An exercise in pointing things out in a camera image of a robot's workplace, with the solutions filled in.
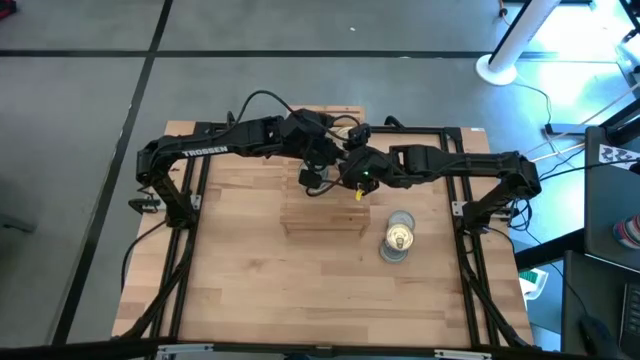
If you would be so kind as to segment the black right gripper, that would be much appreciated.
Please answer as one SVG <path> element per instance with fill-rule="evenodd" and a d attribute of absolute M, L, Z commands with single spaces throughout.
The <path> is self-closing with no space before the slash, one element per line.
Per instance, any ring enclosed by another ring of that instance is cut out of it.
<path fill-rule="evenodd" d="M 339 164 L 339 174 L 339 182 L 343 187 L 371 193 L 379 188 L 380 183 L 389 184 L 398 180 L 403 171 L 388 153 L 364 146 L 348 153 Z M 323 184 L 323 176 L 304 168 L 299 171 L 298 183 L 308 189 L 319 189 Z"/>

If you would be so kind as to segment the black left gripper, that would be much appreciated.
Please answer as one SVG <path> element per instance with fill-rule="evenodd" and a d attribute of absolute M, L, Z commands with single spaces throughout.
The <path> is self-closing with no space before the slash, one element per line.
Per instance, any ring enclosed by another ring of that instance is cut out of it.
<path fill-rule="evenodd" d="M 311 110 L 294 110 L 280 123 L 280 155 L 302 159 L 312 165 L 335 165 L 343 152 L 326 137 L 335 122 L 331 115 Z M 348 130 L 348 146 L 365 146 L 371 127 L 362 123 Z"/>

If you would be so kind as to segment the wooden slatted shelf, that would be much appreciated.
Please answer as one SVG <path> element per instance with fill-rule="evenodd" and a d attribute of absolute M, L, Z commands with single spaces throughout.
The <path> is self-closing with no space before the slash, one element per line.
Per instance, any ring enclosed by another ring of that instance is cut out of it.
<path fill-rule="evenodd" d="M 370 200 L 356 199 L 356 191 L 336 185 L 318 197 L 309 197 L 298 183 L 301 160 L 283 161 L 280 224 L 291 236 L 319 232 L 344 233 L 360 238 L 371 223 Z"/>

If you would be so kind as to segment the green white box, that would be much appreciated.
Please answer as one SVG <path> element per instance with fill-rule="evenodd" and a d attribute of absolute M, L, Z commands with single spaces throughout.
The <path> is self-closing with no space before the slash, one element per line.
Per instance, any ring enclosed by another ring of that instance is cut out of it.
<path fill-rule="evenodd" d="M 526 301 L 536 300 L 546 285 L 549 274 L 538 268 L 519 273 L 522 295 Z"/>

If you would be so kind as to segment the white patterned paper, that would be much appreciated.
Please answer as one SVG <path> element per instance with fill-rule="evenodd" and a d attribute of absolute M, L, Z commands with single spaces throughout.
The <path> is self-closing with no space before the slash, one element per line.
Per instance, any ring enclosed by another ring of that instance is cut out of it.
<path fill-rule="evenodd" d="M 598 161 L 602 164 L 608 164 L 624 170 L 630 170 L 636 163 L 640 163 L 640 153 L 600 144 L 598 150 Z"/>

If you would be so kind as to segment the black side desk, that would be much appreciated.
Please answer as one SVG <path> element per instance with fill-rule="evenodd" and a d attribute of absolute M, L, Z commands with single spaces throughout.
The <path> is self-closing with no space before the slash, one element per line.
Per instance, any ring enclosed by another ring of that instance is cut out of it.
<path fill-rule="evenodd" d="M 591 256 L 640 272 L 640 250 L 618 243 L 613 226 L 640 214 L 640 174 L 598 161 L 599 145 L 605 144 L 640 153 L 640 138 L 612 145 L 600 127 L 586 132 L 585 252 Z"/>

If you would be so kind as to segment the striped colourful roll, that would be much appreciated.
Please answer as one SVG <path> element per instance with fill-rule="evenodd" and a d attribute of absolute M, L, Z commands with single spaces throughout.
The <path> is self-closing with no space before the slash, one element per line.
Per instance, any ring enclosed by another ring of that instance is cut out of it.
<path fill-rule="evenodd" d="M 640 250 L 640 214 L 617 222 L 612 231 L 618 243 L 633 250 Z"/>

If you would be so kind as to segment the grey floor object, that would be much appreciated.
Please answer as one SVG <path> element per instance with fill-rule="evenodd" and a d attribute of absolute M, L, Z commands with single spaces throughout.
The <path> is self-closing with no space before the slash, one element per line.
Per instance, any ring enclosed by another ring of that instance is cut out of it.
<path fill-rule="evenodd" d="M 14 229 L 23 233 L 33 233 L 36 230 L 34 224 L 3 213 L 0 213 L 0 228 Z"/>

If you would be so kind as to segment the black computer mouse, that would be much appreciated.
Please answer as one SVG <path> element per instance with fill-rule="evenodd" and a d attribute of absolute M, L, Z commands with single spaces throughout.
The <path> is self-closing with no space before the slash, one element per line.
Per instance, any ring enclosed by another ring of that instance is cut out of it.
<path fill-rule="evenodd" d="M 608 358 L 618 357 L 618 345 L 602 321 L 590 315 L 583 315 L 578 321 L 578 326 L 588 355 Z"/>

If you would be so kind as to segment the black keyboard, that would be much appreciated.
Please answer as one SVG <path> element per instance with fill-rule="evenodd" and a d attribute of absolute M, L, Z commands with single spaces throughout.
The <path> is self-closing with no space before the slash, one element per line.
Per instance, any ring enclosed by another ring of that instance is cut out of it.
<path fill-rule="evenodd" d="M 640 284 L 624 287 L 619 346 L 626 352 L 640 352 Z"/>

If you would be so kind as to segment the white round post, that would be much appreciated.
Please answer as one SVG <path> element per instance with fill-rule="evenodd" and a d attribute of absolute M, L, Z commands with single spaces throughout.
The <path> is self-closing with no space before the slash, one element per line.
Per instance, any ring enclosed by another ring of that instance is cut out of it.
<path fill-rule="evenodd" d="M 518 75 L 516 61 L 560 3 L 561 0 L 527 0 L 496 49 L 476 61 L 479 77 L 495 86 L 513 83 Z"/>

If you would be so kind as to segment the silver end bracket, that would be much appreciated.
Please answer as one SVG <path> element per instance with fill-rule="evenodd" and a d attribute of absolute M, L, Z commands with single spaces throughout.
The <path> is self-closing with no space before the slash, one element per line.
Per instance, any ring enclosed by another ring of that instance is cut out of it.
<path fill-rule="evenodd" d="M 214 350 L 213 344 L 171 344 L 162 345 L 157 348 L 156 354 L 163 359 L 173 359 L 177 355 L 211 352 Z"/>
<path fill-rule="evenodd" d="M 490 353 L 452 349 L 435 349 L 434 357 L 443 360 L 493 360 Z"/>

